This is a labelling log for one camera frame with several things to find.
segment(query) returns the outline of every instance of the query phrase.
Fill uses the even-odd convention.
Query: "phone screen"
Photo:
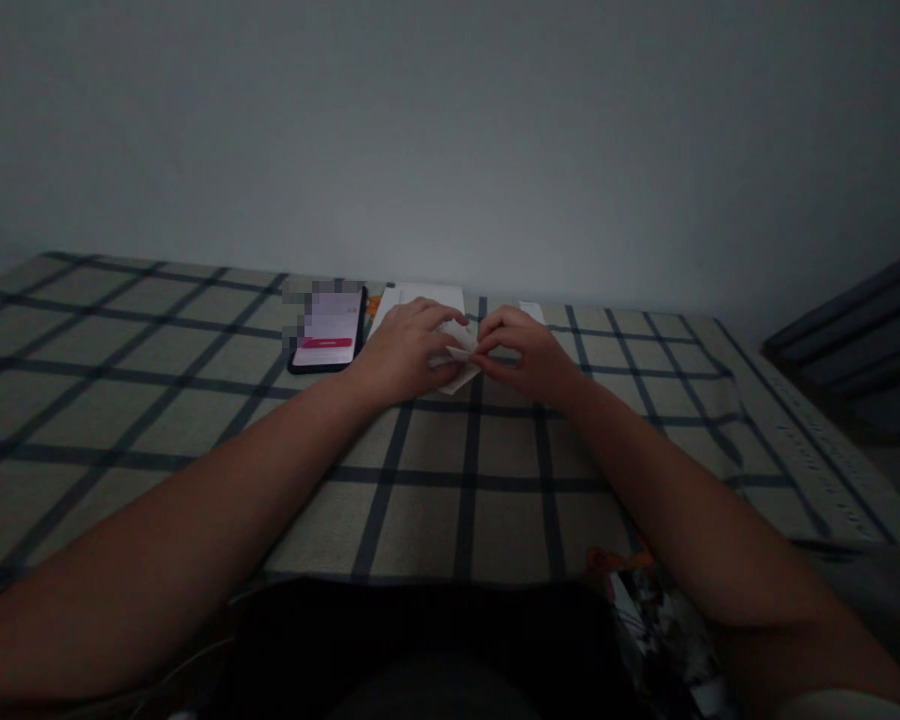
[[[353,360],[363,292],[313,293],[305,319],[305,335],[293,364],[346,365]]]

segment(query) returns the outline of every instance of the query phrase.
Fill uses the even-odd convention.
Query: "plaid tablecloth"
[[[281,288],[311,280],[68,253],[1,277],[0,586],[319,381],[285,371]],[[789,537],[900,545],[900,496],[717,321],[543,312],[586,373]],[[566,420],[478,376],[380,416],[256,577],[526,585],[635,543]]]

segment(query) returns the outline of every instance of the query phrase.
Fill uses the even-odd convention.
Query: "hand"
[[[586,382],[553,333],[515,307],[504,305],[487,315],[480,323],[477,339],[480,344],[470,362],[487,377],[513,386],[536,402],[561,410]],[[488,352],[501,345],[520,353],[515,368],[487,357]]]
[[[446,385],[460,372],[460,364],[428,364],[431,355],[445,354],[448,345],[460,347],[449,335],[433,332],[446,320],[469,322],[459,310],[426,298],[394,306],[343,374],[379,409]]]

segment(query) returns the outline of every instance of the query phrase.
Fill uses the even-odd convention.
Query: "grid pattern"
[[[319,379],[284,369],[288,277],[48,253],[0,278],[0,586]],[[468,316],[505,301],[468,297]],[[684,318],[543,310],[585,373],[781,530],[829,537]],[[380,416],[258,579],[525,585],[637,543],[569,423],[481,375]]]

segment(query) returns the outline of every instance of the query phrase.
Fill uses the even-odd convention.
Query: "person's left hand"
[[[380,409],[446,385],[460,364],[429,365],[430,356],[448,345],[460,347],[449,335],[433,332],[446,320],[468,322],[459,310],[426,298],[394,306],[343,374]]]

